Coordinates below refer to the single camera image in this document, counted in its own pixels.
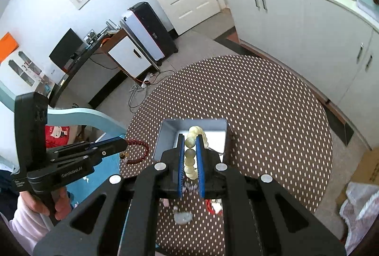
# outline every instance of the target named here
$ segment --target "cabinet handle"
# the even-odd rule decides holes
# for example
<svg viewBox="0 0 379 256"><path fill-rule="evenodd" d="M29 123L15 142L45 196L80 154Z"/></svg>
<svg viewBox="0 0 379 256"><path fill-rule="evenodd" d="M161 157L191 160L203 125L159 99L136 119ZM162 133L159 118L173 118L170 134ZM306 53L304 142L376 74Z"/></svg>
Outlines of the cabinet handle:
<svg viewBox="0 0 379 256"><path fill-rule="evenodd" d="M369 60L368 60L368 62L367 62L367 64L366 64L366 68L365 68L365 71L367 72L368 71L368 69L370 68L370 65L371 65L371 62L373 61L373 56L372 55L370 55L370 58L369 58Z"/></svg>
<svg viewBox="0 0 379 256"><path fill-rule="evenodd" d="M259 9L260 8L260 6L259 6L259 4L258 4L258 0L255 0L255 6Z"/></svg>
<svg viewBox="0 0 379 256"><path fill-rule="evenodd" d="M267 7L266 7L266 0L262 0L262 3L263 3L263 8L264 8L266 11L268 11L268 10L267 10Z"/></svg>
<svg viewBox="0 0 379 256"><path fill-rule="evenodd" d="M363 47L365 45L363 43L361 43L361 48L359 49L359 52L358 52L358 56L357 56L357 63L359 62L359 60L361 59L361 55L362 55L362 51L363 51Z"/></svg>
<svg viewBox="0 0 379 256"><path fill-rule="evenodd" d="M141 58L141 55L140 55L140 54L138 54L138 52L137 52L136 50L133 50L133 52L134 52L134 54L136 54L136 55L137 55L137 57L138 57L138 58Z"/></svg>

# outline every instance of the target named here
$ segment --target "hand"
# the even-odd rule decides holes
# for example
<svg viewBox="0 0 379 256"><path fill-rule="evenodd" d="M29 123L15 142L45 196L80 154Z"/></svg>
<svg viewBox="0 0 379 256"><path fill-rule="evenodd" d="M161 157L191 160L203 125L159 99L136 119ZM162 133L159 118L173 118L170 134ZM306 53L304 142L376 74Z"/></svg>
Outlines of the hand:
<svg viewBox="0 0 379 256"><path fill-rule="evenodd" d="M60 221L71 212L71 206L66 187L62 187L58 191L59 199L55 202L55 218ZM40 200L35 199L29 192L20 192L20 196L30 210L39 214L50 215L49 209Z"/></svg>

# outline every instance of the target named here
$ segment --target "blue gripper pad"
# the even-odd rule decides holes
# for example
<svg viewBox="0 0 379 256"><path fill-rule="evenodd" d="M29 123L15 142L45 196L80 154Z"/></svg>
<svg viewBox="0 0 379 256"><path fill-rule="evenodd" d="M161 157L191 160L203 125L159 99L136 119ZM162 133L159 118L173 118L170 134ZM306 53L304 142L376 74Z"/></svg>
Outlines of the blue gripper pad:
<svg viewBox="0 0 379 256"><path fill-rule="evenodd" d="M178 165L178 197L183 196L184 186L184 136L180 135L180 152L179 152L179 165Z"/></svg>
<svg viewBox="0 0 379 256"><path fill-rule="evenodd" d="M200 149L199 136L196 137L196 160L198 162L198 180L199 180L199 195L201 198L205 197L205 174L203 167L202 152Z"/></svg>

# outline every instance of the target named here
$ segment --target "brown tablecloth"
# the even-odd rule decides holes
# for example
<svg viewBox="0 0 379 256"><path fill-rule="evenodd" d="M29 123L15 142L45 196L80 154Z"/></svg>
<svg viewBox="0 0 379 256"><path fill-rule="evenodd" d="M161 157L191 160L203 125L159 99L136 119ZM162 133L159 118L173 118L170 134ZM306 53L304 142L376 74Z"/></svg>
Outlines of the brown tablecloth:
<svg viewBox="0 0 379 256"><path fill-rule="evenodd" d="M142 104L127 138L147 141L143 163L125 165L124 177L153 163L165 118L226 118L233 134L229 164L254 178L272 175L310 212L321 202L332 167L332 139L325 111L309 88L281 66L251 56L224 56L192 64L168 78ZM131 146L130 158L142 148ZM191 211L176 225L173 205ZM223 255L222 217L206 211L198 195L160 207L157 243L170 255Z"/></svg>

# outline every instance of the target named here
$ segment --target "black monitor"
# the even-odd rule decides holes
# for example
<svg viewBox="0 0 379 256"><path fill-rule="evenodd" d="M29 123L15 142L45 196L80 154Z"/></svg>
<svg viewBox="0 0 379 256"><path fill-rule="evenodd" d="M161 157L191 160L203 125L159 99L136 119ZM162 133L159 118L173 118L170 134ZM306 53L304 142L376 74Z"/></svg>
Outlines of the black monitor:
<svg viewBox="0 0 379 256"><path fill-rule="evenodd" d="M84 48L85 44L82 39L72 29L69 29L49 57L60 69L67 72Z"/></svg>

